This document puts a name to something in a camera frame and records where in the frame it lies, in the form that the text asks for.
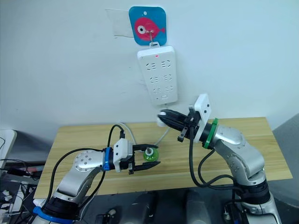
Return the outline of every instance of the electrical outlet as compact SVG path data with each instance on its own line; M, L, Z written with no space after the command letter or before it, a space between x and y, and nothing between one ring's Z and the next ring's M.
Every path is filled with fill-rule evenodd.
M141 50L137 53L151 102L162 105L178 100L175 51L172 46Z

